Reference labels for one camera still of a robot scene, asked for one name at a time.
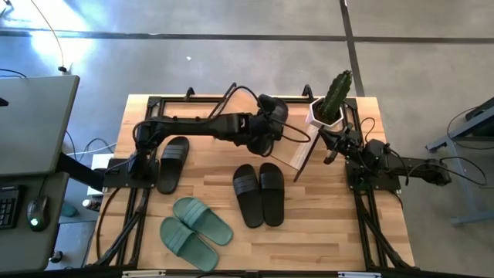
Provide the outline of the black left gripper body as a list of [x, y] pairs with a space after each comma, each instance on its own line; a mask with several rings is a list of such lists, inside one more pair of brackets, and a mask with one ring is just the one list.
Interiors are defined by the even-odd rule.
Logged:
[[272, 153], [274, 142], [281, 139], [283, 132], [283, 113], [268, 113], [268, 118], [266, 119], [264, 114], [259, 111], [250, 121], [252, 138], [247, 144], [247, 148], [253, 154], [262, 157], [267, 157]]

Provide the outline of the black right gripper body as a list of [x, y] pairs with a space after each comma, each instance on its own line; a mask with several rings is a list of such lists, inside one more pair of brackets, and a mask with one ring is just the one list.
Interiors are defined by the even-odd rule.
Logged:
[[364, 142], [360, 131], [354, 130], [354, 125], [348, 123], [337, 134], [336, 151], [348, 158], [358, 158], [364, 149]]

